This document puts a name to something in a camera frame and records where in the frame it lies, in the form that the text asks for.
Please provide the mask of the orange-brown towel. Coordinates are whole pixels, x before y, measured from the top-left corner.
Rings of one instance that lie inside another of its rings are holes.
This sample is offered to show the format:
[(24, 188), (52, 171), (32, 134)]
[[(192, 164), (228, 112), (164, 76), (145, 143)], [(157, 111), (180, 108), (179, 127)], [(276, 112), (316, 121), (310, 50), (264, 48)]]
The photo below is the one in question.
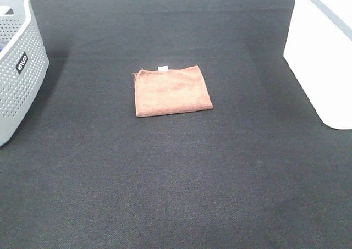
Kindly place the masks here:
[(199, 66), (134, 74), (135, 115), (152, 117), (213, 109)]

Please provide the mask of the black table mat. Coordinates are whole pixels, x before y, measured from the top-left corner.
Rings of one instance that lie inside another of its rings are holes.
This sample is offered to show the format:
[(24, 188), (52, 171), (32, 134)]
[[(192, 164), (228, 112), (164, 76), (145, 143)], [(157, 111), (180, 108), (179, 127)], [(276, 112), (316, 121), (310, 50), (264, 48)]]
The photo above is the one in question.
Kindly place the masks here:
[[(1, 248), (351, 248), (351, 132), (283, 58), (294, 0), (31, 0), (49, 58), (1, 148)], [(199, 66), (211, 110), (137, 117)]]

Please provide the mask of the grey perforated laundry basket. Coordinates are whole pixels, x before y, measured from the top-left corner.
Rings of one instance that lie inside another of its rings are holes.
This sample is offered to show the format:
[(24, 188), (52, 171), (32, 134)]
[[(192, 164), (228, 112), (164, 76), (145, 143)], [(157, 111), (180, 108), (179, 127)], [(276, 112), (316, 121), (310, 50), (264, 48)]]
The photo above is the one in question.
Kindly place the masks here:
[(1, 0), (1, 145), (15, 133), (46, 76), (48, 56), (30, 0)]

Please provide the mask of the white plastic storage bin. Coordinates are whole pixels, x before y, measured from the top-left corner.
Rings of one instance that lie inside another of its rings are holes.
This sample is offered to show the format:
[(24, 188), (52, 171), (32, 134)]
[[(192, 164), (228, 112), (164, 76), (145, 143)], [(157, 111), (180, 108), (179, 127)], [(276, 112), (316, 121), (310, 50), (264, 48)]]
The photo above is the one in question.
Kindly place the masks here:
[(327, 126), (351, 129), (351, 0), (295, 0), (284, 58)]

